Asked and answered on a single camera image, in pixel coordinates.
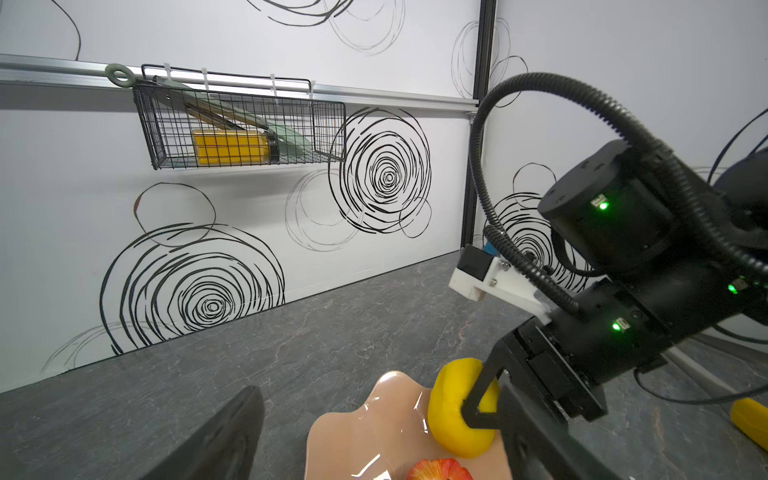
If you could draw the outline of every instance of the blue object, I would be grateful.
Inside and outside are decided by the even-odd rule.
[[[491,245],[491,242],[488,240],[485,241],[485,246],[482,248],[484,252],[490,253],[494,257],[498,257],[498,250],[496,250],[496,247]]]

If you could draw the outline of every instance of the black metal frame post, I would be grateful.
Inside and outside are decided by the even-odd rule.
[[[475,58],[475,90],[473,97],[482,101],[488,93],[488,78],[491,76],[493,31],[496,22],[496,0],[480,1],[480,23],[478,26],[478,53]],[[463,247],[472,243],[475,234],[475,212],[477,211],[478,196],[475,182],[472,179],[472,168],[467,160],[467,181],[464,187],[464,215],[462,217]]]

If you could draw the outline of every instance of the white plastic bracket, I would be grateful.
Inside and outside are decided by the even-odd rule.
[[[200,71],[203,72],[203,85],[205,85],[205,91],[210,91],[210,88],[208,88],[208,69],[202,67]]]
[[[270,74],[270,79],[272,80],[272,94],[275,96],[275,105],[280,104],[280,99],[277,98],[277,85],[275,85],[275,74]]]
[[[483,300],[486,293],[490,293],[537,316],[544,325],[552,321],[549,306],[534,297],[537,290],[534,284],[502,258],[494,257],[483,280],[478,280],[458,268],[453,270],[449,286],[476,302]]]

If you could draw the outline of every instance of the metal rail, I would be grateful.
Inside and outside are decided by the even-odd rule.
[[[27,57],[23,55],[0,54],[0,83],[43,85],[52,87],[120,89],[104,74],[107,64],[89,61],[60,60],[57,58]],[[137,76],[141,68],[129,67]],[[280,95],[308,98],[307,88],[289,82],[273,85],[268,81],[249,81],[246,78],[216,75],[208,84],[216,89],[251,91],[271,94],[278,90]],[[202,85],[202,77],[194,74],[180,74],[174,80],[185,84]],[[372,105],[377,107],[416,108],[433,111],[455,111],[472,113],[477,111],[478,101],[471,98],[442,97],[437,95],[406,94],[396,91],[370,90],[367,88],[337,87],[316,84],[312,92],[316,100],[342,101],[349,104]]]
[[[496,23],[496,0],[480,0],[480,22],[478,23],[478,50],[475,58],[475,91],[478,104],[488,93],[488,82],[493,68],[493,32]],[[478,194],[472,166],[467,161],[467,177],[464,186],[464,213],[462,214],[462,237],[459,248],[472,244],[475,237],[475,214],[478,209]]]

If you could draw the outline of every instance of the black cable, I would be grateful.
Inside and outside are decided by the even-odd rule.
[[[634,375],[634,381],[637,382],[640,388],[650,393],[652,396],[656,397],[657,399],[662,399],[666,402],[681,403],[683,405],[716,405],[717,403],[735,402],[736,400],[746,399],[751,396],[759,395],[760,393],[768,392],[768,385],[763,385],[763,386],[757,387],[756,389],[747,390],[745,392],[738,392],[732,395],[715,397],[713,399],[698,399],[698,400],[671,399],[670,397],[666,397],[663,395],[659,395],[656,392],[652,392],[645,385],[643,385],[643,383],[640,381],[640,370],[635,369],[633,372],[633,375]]]
[[[757,150],[758,150],[760,147],[762,147],[764,143],[766,143],[766,141],[768,141],[768,135],[766,135],[765,137],[763,137],[763,139],[760,141],[760,143],[758,143],[758,144],[757,144],[757,146],[756,146],[755,148],[753,148],[753,149],[752,149],[752,151],[750,152],[750,155],[754,155],[754,154],[757,152]]]
[[[755,257],[749,251],[731,243],[726,234],[720,231],[720,228],[715,224],[708,210],[704,207],[697,190],[694,189],[688,177],[689,170],[677,158],[671,148],[652,135],[635,116],[609,95],[584,82],[550,73],[520,74],[496,85],[485,96],[478,107],[475,121],[472,123],[472,129],[470,130],[469,159],[480,203],[485,216],[488,218],[488,222],[503,235],[505,241],[511,244],[511,248],[517,250],[517,247],[512,244],[511,239],[504,232],[498,216],[493,211],[493,204],[482,178],[480,153],[483,125],[494,105],[503,97],[519,91],[543,91],[573,101],[596,114],[627,143],[637,147],[640,151],[647,152],[648,155],[643,159],[643,166],[652,171],[659,180],[669,197],[669,205],[674,209],[677,218],[685,226],[689,235],[723,265],[741,272],[741,274],[748,278],[755,277],[755,280],[768,280],[768,263]],[[522,260],[513,261],[510,258],[507,260],[519,270],[521,268],[515,262],[521,263],[524,268],[529,268],[531,266],[530,260],[522,255],[520,257],[522,257]],[[575,300],[570,298],[568,293],[554,281],[547,283],[538,279],[533,280],[531,277],[529,279],[544,295],[557,303],[558,306],[563,308],[561,303],[567,305],[568,309],[564,308],[564,310],[569,313],[574,308],[578,308]]]
[[[568,252],[565,249],[565,239],[560,234],[552,229],[552,250],[554,250],[554,256],[558,259],[558,262],[569,272],[575,273],[581,276],[603,276],[605,272],[603,270],[581,270],[577,268],[571,258],[568,256]]]
[[[759,343],[760,345],[768,345],[768,340],[755,339],[755,338],[752,338],[751,336],[739,335],[738,333],[733,333],[730,330],[724,329],[720,325],[712,325],[712,328],[714,328],[717,332],[722,333],[723,335],[729,336],[732,339],[741,340],[742,342]]]
[[[72,17],[69,16],[66,10],[64,10],[61,5],[59,5],[56,0],[51,0],[54,5],[58,7],[59,10],[64,12],[64,15],[67,15],[67,18],[69,18],[69,21],[72,22],[72,25],[74,26],[74,30],[78,33],[78,53],[75,54],[74,59],[77,61],[80,59],[80,47],[82,45],[82,39],[80,38],[80,28],[78,28],[78,24],[74,23],[74,20],[72,20]]]
[[[736,141],[736,139],[739,137],[739,135],[741,135],[741,132],[745,131],[746,128],[749,127],[755,120],[757,120],[758,118],[762,117],[766,113],[768,113],[768,108],[766,108],[765,110],[761,111],[759,114],[757,114],[757,116],[755,118],[750,120],[750,122],[748,124],[746,124],[743,127],[741,127],[741,130],[736,132],[736,134],[733,136],[733,138],[731,138],[730,141],[725,145],[725,148],[723,149],[723,151],[720,152],[720,155],[717,155],[717,160],[715,160],[715,163],[712,165],[712,170],[710,170],[710,174],[707,177],[707,183],[708,184],[712,183],[712,176],[714,176],[715,170],[717,169],[717,166],[720,165],[720,162],[723,160],[723,157],[725,157],[725,153],[728,152],[728,149],[730,148],[731,145],[733,145],[733,142]],[[760,147],[760,145],[762,145],[762,144],[763,144],[763,142],[760,142],[757,145],[757,147],[755,147],[754,151],[756,151],[757,148]]]
[[[579,314],[578,302],[558,285],[547,272],[531,262],[512,242],[506,231],[499,230],[494,225],[489,224],[485,226],[482,232],[502,257],[507,259],[515,269],[525,275],[555,305],[571,315],[576,316]]]

